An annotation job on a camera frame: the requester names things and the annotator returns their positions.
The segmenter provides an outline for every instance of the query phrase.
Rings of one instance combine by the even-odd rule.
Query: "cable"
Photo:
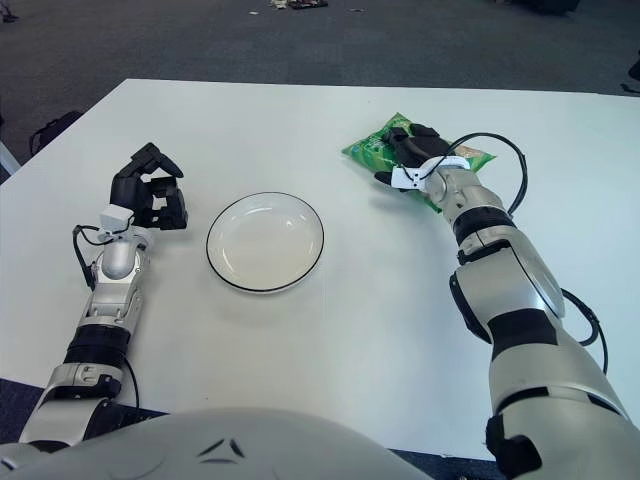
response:
[[[564,288],[561,288],[562,295],[564,298],[573,303],[576,308],[584,315],[589,324],[591,325],[591,335],[586,340],[583,340],[580,343],[583,347],[591,345],[598,339],[600,336],[600,340],[602,341],[602,355],[603,355],[603,363],[602,363],[602,372],[606,375],[607,370],[609,369],[609,348],[607,347],[607,341],[604,338],[604,332],[602,331],[602,326],[600,325],[600,321],[596,314],[591,310],[582,300],[576,297],[573,293]]]
[[[507,145],[509,145],[516,152],[516,154],[518,155],[518,160],[520,162],[520,168],[522,169],[522,181],[520,183],[520,188],[518,189],[518,193],[516,194],[516,198],[513,200],[513,203],[511,204],[511,206],[509,207],[509,210],[508,210],[509,215],[513,216],[513,213],[520,206],[520,204],[524,200],[524,196],[527,193],[527,186],[529,184],[529,174],[528,174],[528,170],[527,170],[527,161],[525,159],[524,153],[522,153],[522,151],[518,148],[518,146],[515,143],[513,143],[508,138],[503,137],[502,135],[498,135],[496,133],[476,132],[476,133],[470,133],[468,135],[460,137],[455,142],[453,142],[451,145],[449,145],[449,148],[444,153],[442,158],[440,160],[438,160],[438,162],[429,171],[429,173],[427,173],[420,180],[424,180],[429,175],[433,174],[433,172],[436,171],[436,168],[438,168],[440,166],[440,164],[444,161],[444,159],[447,158],[452,153],[454,153],[456,148],[458,148],[464,142],[466,142],[468,140],[471,140],[472,138],[476,138],[476,137],[491,137],[491,138],[495,138],[497,140],[500,140],[500,141],[506,143]]]
[[[140,415],[140,392],[138,390],[138,381],[136,380],[136,374],[133,373],[133,367],[131,366],[131,364],[129,363],[129,360],[127,360],[127,357],[122,354],[122,360],[124,360],[124,364],[127,366],[127,369],[129,370],[129,374],[131,375],[131,381],[133,382],[133,390],[136,394],[136,411],[135,411],[135,422],[137,423],[138,421],[138,416]]]

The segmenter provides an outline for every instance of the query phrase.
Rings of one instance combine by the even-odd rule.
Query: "black cable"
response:
[[[571,303],[573,303],[591,325],[591,335],[589,335],[589,338],[587,338],[586,340],[579,342],[580,345],[582,345],[583,347],[586,347],[587,345],[591,345],[593,342],[595,342],[598,339],[598,336],[600,336],[600,341],[602,342],[602,355],[603,355],[602,372],[606,375],[607,370],[609,369],[609,348],[607,347],[607,341],[604,338],[604,332],[602,331],[602,326],[600,325],[600,321],[598,320],[598,317],[593,312],[593,310],[591,310],[582,300],[576,297],[573,293],[571,293],[568,290],[565,290],[564,288],[561,288],[561,290],[564,298],[566,298]]]
[[[133,390],[136,394],[136,411],[135,411],[134,418],[135,418],[135,422],[137,422],[138,416],[140,415],[140,392],[138,391],[138,381],[136,380],[136,374],[133,373],[133,367],[131,367],[129,360],[127,360],[127,357],[124,354],[122,355],[122,360],[124,360],[124,363],[127,366],[127,369],[129,369],[129,374],[131,375],[131,381],[133,382]]]
[[[78,234],[80,232],[82,232],[80,225],[76,225],[73,229],[73,250],[76,252],[78,263],[80,263],[80,269],[82,270],[84,281],[86,282],[87,287],[93,290],[96,286],[95,278],[93,278],[93,274],[91,273],[91,267],[85,263],[80,247],[78,246]]]
[[[602,331],[600,322],[598,322],[598,333],[600,334],[600,341],[602,341],[602,372],[606,375],[607,370],[609,370],[609,347],[607,347],[607,340],[604,338],[604,332]]]
[[[476,137],[491,137],[491,138],[495,138],[497,140],[500,140],[500,141],[506,143],[507,145],[509,145],[516,152],[516,154],[518,155],[518,160],[520,162],[520,168],[522,169],[522,181],[520,183],[520,188],[518,189],[518,193],[516,194],[516,198],[513,200],[513,203],[511,204],[511,206],[509,207],[509,210],[508,210],[509,215],[513,215],[513,213],[516,211],[516,209],[522,203],[522,200],[524,200],[524,196],[527,193],[527,186],[529,184],[529,173],[528,173],[528,170],[527,170],[527,160],[525,159],[524,153],[522,153],[522,151],[518,148],[518,146],[515,143],[513,143],[508,138],[503,137],[502,135],[498,135],[496,133],[476,132],[476,133],[470,133],[468,135],[460,137],[455,142],[453,142],[451,145],[449,145],[449,148],[444,153],[442,158],[440,160],[438,160],[438,162],[429,171],[429,173],[427,173],[420,180],[424,180],[429,175],[433,174],[433,172],[436,171],[436,168],[438,168],[440,166],[440,164],[444,161],[444,159],[447,158],[452,153],[454,153],[456,148],[458,148],[464,142],[466,142],[468,140],[471,140],[472,138],[476,138]]]
[[[84,240],[89,244],[89,245],[93,245],[95,247],[101,247],[103,245],[108,245],[109,243],[113,242],[113,238],[107,240],[106,242],[93,242],[91,240],[89,240],[89,238],[87,237],[87,234],[84,233],[85,230],[93,230],[95,232],[99,231],[100,229],[98,227],[94,227],[93,225],[77,225],[77,228],[80,228],[80,233],[82,234],[82,236],[84,237]]]

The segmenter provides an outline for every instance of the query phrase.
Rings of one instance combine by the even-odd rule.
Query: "bag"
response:
[[[69,128],[77,119],[82,116],[81,112],[72,110],[65,113],[60,118],[51,120],[40,130],[29,137],[29,152],[33,157],[36,153],[49,145],[58,135]],[[38,146],[35,146],[36,137],[38,137]]]

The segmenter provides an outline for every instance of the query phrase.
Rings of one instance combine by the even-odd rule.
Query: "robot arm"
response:
[[[142,179],[158,168],[170,176]],[[182,177],[180,169],[147,144],[114,177],[100,229],[80,225],[74,229],[74,246],[92,292],[64,362],[54,369],[20,442],[55,451],[120,426],[123,410],[113,399],[120,393],[127,348],[142,309],[140,287],[153,245],[148,228],[168,230],[187,224],[176,177]],[[164,198],[166,205],[154,210],[154,198]],[[87,228],[98,230],[100,243],[92,243],[104,246],[90,266],[76,241]]]
[[[467,328],[493,345],[487,447],[509,479],[637,477],[640,431],[562,328],[560,287],[501,200],[463,165],[430,159],[395,169],[391,184],[422,190],[456,237],[451,293]]]

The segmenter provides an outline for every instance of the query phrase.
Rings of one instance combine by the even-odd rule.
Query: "black joint band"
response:
[[[489,322],[493,337],[493,355],[491,360],[518,345],[547,344],[557,345],[556,330],[543,310],[524,308],[503,313]]]
[[[131,334],[120,327],[85,325],[76,330],[64,363],[99,363],[122,368]]]
[[[453,222],[453,233],[456,242],[460,246],[465,238],[472,233],[485,228],[507,225],[515,227],[515,224],[504,210],[496,207],[476,207],[467,210]]]

